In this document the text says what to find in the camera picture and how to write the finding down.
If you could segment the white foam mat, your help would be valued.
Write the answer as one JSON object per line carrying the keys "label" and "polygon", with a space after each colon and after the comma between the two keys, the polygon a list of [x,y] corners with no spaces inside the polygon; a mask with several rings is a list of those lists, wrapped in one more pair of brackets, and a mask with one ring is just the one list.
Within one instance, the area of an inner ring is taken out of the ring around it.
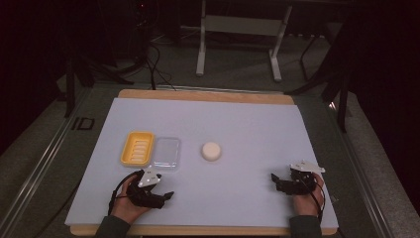
{"label": "white foam mat", "polygon": [[[117,98],[66,224],[101,222],[112,191],[131,173],[120,156],[133,131],[181,142],[177,169],[163,172],[156,191],[174,195],[163,208],[143,215],[141,225],[285,228],[293,214],[291,199],[276,190],[270,175],[287,179],[290,165],[316,160],[295,105]],[[222,149],[215,162],[201,155],[207,142]]]}

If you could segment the white metal table frame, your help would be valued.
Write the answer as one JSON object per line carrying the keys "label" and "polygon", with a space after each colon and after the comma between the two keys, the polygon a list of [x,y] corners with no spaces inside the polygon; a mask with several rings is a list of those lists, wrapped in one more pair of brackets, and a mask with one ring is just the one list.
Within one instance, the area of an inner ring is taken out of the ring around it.
{"label": "white metal table frame", "polygon": [[268,51],[268,56],[273,80],[282,81],[277,55],[285,36],[285,31],[292,9],[293,7],[291,5],[286,6],[281,20],[208,15],[206,13],[206,0],[201,0],[200,45],[197,58],[196,75],[202,76],[204,74],[206,60],[206,33],[218,32],[275,37],[276,42]]}

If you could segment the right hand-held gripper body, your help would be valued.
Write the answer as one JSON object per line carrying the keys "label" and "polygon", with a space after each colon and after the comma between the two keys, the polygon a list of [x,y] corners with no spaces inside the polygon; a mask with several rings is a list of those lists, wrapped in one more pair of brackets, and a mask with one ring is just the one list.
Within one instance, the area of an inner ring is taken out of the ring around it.
{"label": "right hand-held gripper body", "polygon": [[322,174],[325,169],[310,162],[301,161],[290,166],[291,180],[283,180],[288,195],[305,195],[316,187],[314,174]]}

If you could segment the yellow soap dish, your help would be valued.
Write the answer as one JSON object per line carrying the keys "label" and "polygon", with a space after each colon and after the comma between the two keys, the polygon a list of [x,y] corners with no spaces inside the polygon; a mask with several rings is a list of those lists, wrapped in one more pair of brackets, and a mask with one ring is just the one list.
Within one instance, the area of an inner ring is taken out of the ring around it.
{"label": "yellow soap dish", "polygon": [[126,139],[120,162],[126,167],[147,166],[152,157],[155,135],[152,132],[131,132]]}

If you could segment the clear plastic container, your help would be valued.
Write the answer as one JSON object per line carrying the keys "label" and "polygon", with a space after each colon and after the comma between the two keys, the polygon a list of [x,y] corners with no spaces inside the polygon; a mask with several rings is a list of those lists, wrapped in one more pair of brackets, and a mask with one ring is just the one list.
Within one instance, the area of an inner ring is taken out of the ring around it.
{"label": "clear plastic container", "polygon": [[153,166],[161,171],[175,171],[179,164],[181,142],[178,138],[157,138],[153,152]]}

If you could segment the black metal stand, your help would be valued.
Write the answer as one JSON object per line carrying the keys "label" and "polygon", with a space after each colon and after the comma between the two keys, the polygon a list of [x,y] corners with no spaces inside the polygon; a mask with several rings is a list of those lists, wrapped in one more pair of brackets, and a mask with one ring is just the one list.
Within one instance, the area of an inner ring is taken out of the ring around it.
{"label": "black metal stand", "polygon": [[325,83],[320,94],[321,99],[325,103],[331,104],[338,98],[337,124],[343,133],[347,132],[345,122],[350,84],[349,58],[343,54],[345,44],[346,36],[339,32],[321,65],[312,74],[309,81],[300,87],[284,92],[285,95],[300,95]]}
{"label": "black metal stand", "polygon": [[82,86],[92,87],[94,85],[95,79],[91,69],[97,69],[100,73],[103,73],[117,83],[133,84],[132,81],[118,76],[116,72],[107,69],[105,66],[88,56],[78,53],[69,53],[66,56],[65,64],[65,92],[61,94],[61,98],[66,102],[65,117],[68,117],[75,108],[75,80],[78,79]]}

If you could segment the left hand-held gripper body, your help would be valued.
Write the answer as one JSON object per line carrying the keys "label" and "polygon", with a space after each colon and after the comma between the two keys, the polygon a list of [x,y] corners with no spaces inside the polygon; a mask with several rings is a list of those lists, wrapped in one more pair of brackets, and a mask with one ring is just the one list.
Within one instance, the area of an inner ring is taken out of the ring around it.
{"label": "left hand-held gripper body", "polygon": [[140,170],[135,172],[135,175],[126,191],[131,202],[140,207],[161,209],[164,206],[165,197],[152,193],[152,189],[159,183],[161,175],[151,170]]}

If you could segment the aluminium rail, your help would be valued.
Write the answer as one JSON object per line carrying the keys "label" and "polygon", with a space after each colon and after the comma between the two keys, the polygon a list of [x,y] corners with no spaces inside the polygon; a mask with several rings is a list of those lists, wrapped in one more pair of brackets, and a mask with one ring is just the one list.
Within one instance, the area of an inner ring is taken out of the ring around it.
{"label": "aluminium rail", "polygon": [[43,155],[31,173],[27,176],[25,182],[22,184],[19,192],[13,200],[13,203],[8,208],[4,219],[0,222],[0,238],[9,238],[13,233],[19,219],[37,191],[49,166],[53,162],[55,155],[60,149],[67,132],[70,130],[72,123],[75,121],[78,109],[90,92],[91,88],[82,88],[77,94],[74,108],[70,114],[63,119]]}
{"label": "aluminium rail", "polygon": [[350,138],[347,133],[344,133],[342,129],[338,126],[337,116],[338,116],[338,107],[334,102],[326,103],[326,108],[329,113],[329,117],[333,122],[333,125],[338,130],[338,135],[341,142],[344,145],[346,155],[350,161],[350,169],[355,179],[355,182],[361,193],[361,197],[364,201],[367,213],[372,221],[372,224],[375,228],[378,238],[393,238],[393,235],[390,231],[390,228],[383,216],[383,213],[374,197],[373,190],[368,183],[368,178],[362,168],[359,157],[356,154],[356,151],[353,147],[353,144],[350,141]]}

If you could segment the person's left hand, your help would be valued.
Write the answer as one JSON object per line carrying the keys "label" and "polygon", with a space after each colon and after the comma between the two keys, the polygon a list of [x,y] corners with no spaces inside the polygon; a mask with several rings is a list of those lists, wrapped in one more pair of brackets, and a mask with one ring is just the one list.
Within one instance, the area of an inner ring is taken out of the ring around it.
{"label": "person's left hand", "polygon": [[133,175],[122,184],[121,192],[116,198],[114,207],[111,211],[113,216],[124,220],[130,225],[132,225],[140,216],[150,211],[148,207],[134,205],[127,197],[127,189],[136,177],[136,175]]}

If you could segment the person's right hand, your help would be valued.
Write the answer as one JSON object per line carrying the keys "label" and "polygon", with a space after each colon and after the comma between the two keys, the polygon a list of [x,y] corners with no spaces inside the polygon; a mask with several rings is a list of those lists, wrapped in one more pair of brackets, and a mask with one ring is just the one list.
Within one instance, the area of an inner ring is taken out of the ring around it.
{"label": "person's right hand", "polygon": [[310,194],[293,196],[293,207],[297,215],[312,215],[319,217],[321,214],[325,203],[323,191],[324,181],[317,174],[314,174],[314,178],[317,186]]}

